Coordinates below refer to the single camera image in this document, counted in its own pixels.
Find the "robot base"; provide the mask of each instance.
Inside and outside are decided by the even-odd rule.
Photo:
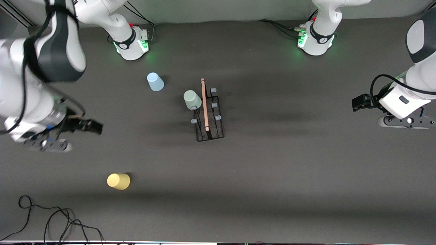
[[[143,54],[149,51],[149,45],[150,45],[150,42],[148,41],[147,30],[143,30],[139,27],[132,27],[132,28],[136,32],[136,39],[128,49],[121,49],[117,47],[117,45],[114,43],[116,47],[116,51],[125,60],[128,61],[134,61],[141,58]]]
[[[305,28],[306,30],[309,30],[312,23],[313,23],[313,21],[310,20],[304,24],[301,24],[300,27]],[[334,35],[325,44],[319,44],[318,41],[312,36],[310,31],[307,31],[304,34],[304,36],[302,36],[299,39],[297,47],[303,49],[306,53],[308,53],[310,55],[318,56],[318,55],[324,54],[327,51],[327,49],[331,47],[333,39],[334,39]]]

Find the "black wire rack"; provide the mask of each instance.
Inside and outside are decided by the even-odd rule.
[[[213,95],[217,92],[217,89],[205,90],[207,111],[204,111],[203,106],[200,108],[195,107],[194,119],[191,120],[191,123],[195,125],[195,136],[198,142],[221,139],[225,136],[219,97]],[[209,121],[213,120],[212,123],[209,123],[209,130],[205,128],[204,115],[202,115],[204,113],[208,114]]]

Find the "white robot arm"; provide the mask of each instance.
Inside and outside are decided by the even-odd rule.
[[[379,119],[379,124],[385,127],[434,127],[435,120],[423,116],[423,106],[436,99],[436,7],[427,10],[409,28],[406,46],[415,64],[396,78],[386,74],[377,76],[369,95],[353,99],[353,110],[377,107],[387,112],[388,116]],[[394,82],[373,95],[374,83],[379,77],[388,77]],[[417,115],[410,116],[418,109]]]
[[[436,8],[426,11],[409,28],[406,45],[415,64],[409,68],[405,77],[399,78],[400,82],[433,94],[415,92],[393,83],[390,91],[379,102],[399,119],[436,99]]]
[[[308,30],[298,47],[314,56],[324,54],[331,46],[334,32],[342,20],[340,7],[360,6],[371,0],[312,0],[318,8],[316,20],[300,25]]]
[[[95,130],[97,122],[71,118],[75,112],[44,85],[76,81],[86,68],[72,0],[46,0],[46,9],[49,15],[44,27],[51,21],[50,34],[41,37],[43,27],[27,39],[0,40],[0,116],[7,118],[6,130],[1,133],[10,134],[19,143],[35,141],[42,132],[61,123],[65,127],[60,132],[79,129],[101,133],[101,128]],[[44,147],[46,144],[43,140],[37,147],[51,150],[48,146],[53,143]],[[65,142],[56,150],[70,149],[71,145]]]
[[[148,32],[131,27],[120,14],[113,14],[127,0],[75,0],[77,19],[104,28],[114,40],[117,52],[126,60],[139,59],[149,50]]]

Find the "blue cup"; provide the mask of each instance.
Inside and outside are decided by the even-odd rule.
[[[159,91],[163,89],[165,85],[162,78],[160,78],[160,76],[155,72],[152,72],[149,75],[147,75],[147,81],[148,84],[150,85],[151,90],[153,91]]]

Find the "cable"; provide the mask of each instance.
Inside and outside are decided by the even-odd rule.
[[[18,116],[17,120],[15,120],[15,124],[11,128],[9,128],[8,130],[1,130],[0,135],[5,135],[5,134],[12,132],[12,130],[14,130],[16,127],[18,127],[20,122],[23,120],[24,113],[26,112],[26,104],[27,104],[26,66],[27,66],[27,57],[25,55],[23,58],[23,64],[21,66],[21,81],[22,81],[21,86],[23,89],[23,101],[21,103],[20,115]]]
[[[35,26],[35,23],[31,22],[27,17],[23,16],[22,13],[20,11],[18,11],[14,5],[9,4],[7,1],[3,0],[3,2],[9,6],[9,8],[11,8],[15,13],[17,13],[24,21],[26,21],[29,26]]]
[[[130,6],[132,6],[132,8],[133,8],[134,10],[136,10],[136,11],[138,12],[138,14],[140,14],[140,15],[142,16],[142,18],[143,18],[144,20],[146,20],[150,25],[154,25],[153,22],[151,22],[151,21],[149,21],[148,19],[146,19],[146,18],[141,14],[141,12],[139,12],[139,11],[135,8],[135,6],[133,6],[129,1],[127,1],[127,3],[128,3]]]
[[[109,37],[111,37],[111,36],[110,36],[110,35],[108,35],[108,37],[107,37],[107,39],[106,39],[106,40],[108,41],[108,43],[110,43],[110,44],[111,44],[111,43],[112,43],[113,41],[111,42],[111,41],[109,40]]]
[[[316,13],[318,13],[318,9],[315,10],[315,11],[310,15],[310,17],[309,17],[307,20],[312,20],[312,17],[313,17]]]
[[[153,30],[151,31],[151,38],[150,38],[150,42],[153,41],[154,38],[154,28],[156,27],[156,25],[153,26]]]
[[[25,28],[28,28],[28,26],[26,24],[24,24],[20,19],[18,19],[15,15],[13,15],[7,8],[5,8],[2,4],[0,4],[0,7],[5,10],[7,13],[9,13],[9,15],[11,15],[12,17],[14,17],[14,19],[16,21],[18,21],[20,24],[22,24]]]
[[[130,6],[132,6],[132,8],[133,8],[134,10],[136,10],[136,11],[138,12],[138,14],[135,13],[133,10],[129,9],[129,7],[127,7],[126,5],[124,5],[124,7],[125,7],[126,9],[128,9],[130,12],[134,13],[134,14],[135,14],[136,16],[138,16],[139,18],[141,18],[141,19],[147,21],[150,25],[154,25],[153,22],[151,22],[151,21],[149,21],[147,18],[145,18],[145,17],[141,14],[141,12],[139,12],[139,11],[135,8],[135,6],[133,6],[129,1],[127,1],[127,3],[128,3]]]
[[[435,5],[436,5],[436,2],[434,2],[432,5],[430,5],[427,9],[429,10],[429,9],[433,8]]]
[[[50,6],[48,0],[44,0],[44,1],[45,1],[45,6],[46,6],[46,8],[47,8],[48,6]],[[44,23],[42,24],[41,28],[38,30],[38,32],[37,32],[34,36],[32,36],[32,37],[28,37],[28,38],[24,41],[24,43],[31,42],[32,45],[34,45],[34,44],[35,44],[35,41],[36,41],[38,38],[40,38],[41,35],[42,35],[42,33],[45,31],[45,29],[47,29],[48,24],[50,23],[50,19],[51,19],[52,15],[53,15],[53,13],[52,13],[52,14],[48,14],[47,17],[45,18],[45,21],[44,21]],[[22,64],[22,66],[21,66],[21,81],[22,81],[22,89],[23,89],[23,101],[22,101],[22,103],[21,103],[21,112],[20,112],[20,115],[19,115],[18,118],[15,120],[15,124],[14,124],[11,128],[9,128],[8,130],[1,130],[1,131],[0,131],[0,135],[8,134],[8,133],[12,132],[12,130],[14,130],[16,127],[18,127],[19,124],[20,124],[20,122],[23,120],[24,114],[25,114],[25,112],[26,112],[26,103],[27,103],[27,83],[26,83],[26,74],[25,74],[25,72],[26,72],[26,66],[27,66],[27,64],[28,64],[28,57],[27,57],[27,56],[28,56],[28,54],[25,52],[25,53],[24,53],[24,58],[23,58],[23,64]],[[73,99],[72,97],[66,95],[65,93],[61,92],[61,91],[58,90],[58,89],[55,89],[54,87],[52,87],[52,86],[50,86],[50,85],[48,85],[48,84],[46,84],[46,86],[49,87],[49,88],[51,88],[52,91],[55,91],[55,92],[58,93],[59,95],[65,97],[65,98],[67,98],[68,100],[70,100],[71,102],[73,102],[73,104],[75,104],[77,107],[79,107],[80,110],[82,111],[82,116],[81,116],[81,117],[84,117],[84,116],[85,116],[85,114],[86,114],[86,110],[85,110],[85,108],[84,108],[84,107],[83,107],[79,102],[77,102],[77,101],[76,101],[75,99]]]
[[[294,30],[293,27],[287,27],[287,26],[284,26],[284,25],[280,24],[279,22],[276,22],[276,21],[273,21],[273,20],[262,19],[262,20],[258,20],[258,21],[261,21],[261,22],[268,22],[268,23],[271,23],[271,24],[273,24],[273,25],[280,26],[280,27],[283,28],[283,29],[292,30],[292,31]]]
[[[288,36],[288,37],[292,37],[292,38],[295,38],[295,39],[298,39],[297,37],[292,36],[291,34],[285,32],[285,31],[283,30],[283,29],[286,29],[286,30],[294,30],[294,28],[284,26],[284,25],[282,25],[282,24],[280,24],[280,23],[278,23],[278,22],[272,21],[272,20],[265,20],[265,19],[263,19],[263,20],[258,20],[258,21],[271,23],[273,26],[275,26],[279,31],[281,31],[282,33],[284,33],[286,36]]]
[[[71,101],[71,103],[73,103],[76,107],[78,107],[82,111],[82,113],[80,115],[76,115],[76,117],[82,118],[82,117],[84,117],[86,115],[85,107],[82,104],[80,104],[77,100],[75,100],[73,97],[65,94],[64,92],[62,92],[61,90],[53,87],[50,84],[45,84],[45,87],[49,88],[52,92],[57,93],[63,99]]]
[[[23,200],[24,198],[27,198],[27,199],[29,200],[29,206],[23,206],[23,205],[22,205],[21,202],[22,202],[22,200]],[[84,225],[84,224],[82,224],[82,222],[81,222],[80,220],[78,220],[78,219],[74,219],[74,220],[71,219],[71,217],[70,217],[70,211],[73,212],[73,210],[70,209],[70,208],[60,208],[60,207],[58,207],[58,206],[54,206],[54,207],[47,208],[47,207],[40,206],[40,205],[38,205],[38,204],[33,204],[33,203],[32,203],[32,199],[31,199],[29,196],[27,196],[27,195],[23,195],[23,196],[20,197],[20,199],[18,199],[18,206],[19,206],[20,208],[22,208],[22,209],[29,209],[29,212],[27,213],[27,220],[26,220],[26,223],[24,224],[24,226],[23,226],[19,231],[7,235],[6,237],[4,237],[3,239],[1,239],[0,241],[3,241],[3,240],[5,240],[5,239],[7,239],[8,237],[10,237],[10,236],[12,236],[12,235],[14,235],[14,234],[17,234],[17,233],[22,232],[22,231],[27,227],[27,224],[29,223],[29,219],[30,219],[30,214],[31,214],[31,211],[32,211],[32,207],[38,207],[38,208],[45,209],[45,210],[54,209],[54,208],[57,209],[53,214],[50,215],[50,217],[48,218],[47,223],[46,223],[46,225],[45,225],[45,229],[44,229],[44,244],[45,244],[45,245],[47,244],[46,241],[45,241],[45,240],[46,240],[45,238],[46,238],[46,235],[47,235],[47,231],[48,231],[48,227],[49,227],[49,224],[50,224],[51,218],[53,218],[53,216],[54,216],[55,214],[57,214],[57,213],[61,213],[61,214],[63,214],[63,215],[67,218],[67,224],[66,224],[66,226],[65,226],[65,229],[64,229],[62,235],[61,235],[60,238],[59,238],[59,243],[62,242],[62,239],[64,238],[64,236],[65,236],[65,234],[67,233],[68,229],[69,229],[72,225],[77,225],[77,226],[80,226],[80,227],[81,227],[82,232],[83,232],[83,236],[85,237],[85,239],[86,239],[87,242],[89,242],[89,239],[88,239],[88,236],[86,235],[85,228],[88,228],[88,229],[95,229],[95,230],[99,233],[100,240],[102,241],[102,243],[103,243],[103,240],[105,240],[104,237],[103,237],[103,235],[102,235],[102,233],[101,233],[101,231],[100,231],[98,228]]]
[[[376,77],[374,78],[374,80],[372,80],[371,87],[370,87],[370,89],[369,89],[369,95],[370,95],[370,97],[371,97],[371,102],[372,102],[372,103],[373,103],[377,108],[379,108],[379,109],[382,110],[382,111],[384,111],[384,109],[380,106],[379,103],[376,103],[376,102],[375,102],[375,99],[374,99],[374,92],[373,92],[375,81],[377,81],[377,79],[379,79],[380,77],[387,77],[387,78],[391,79],[393,82],[397,83],[398,85],[400,85],[400,86],[402,86],[402,87],[405,87],[405,88],[407,88],[407,89],[409,89],[409,90],[412,90],[412,91],[414,91],[414,92],[418,92],[418,93],[422,93],[422,94],[426,94],[426,95],[436,95],[436,92],[430,92],[430,91],[425,91],[425,90],[417,89],[417,88],[414,88],[414,87],[410,87],[409,85],[400,82],[398,79],[394,78],[394,77],[391,76],[391,75],[388,75],[388,74],[380,74],[380,75],[376,76]]]

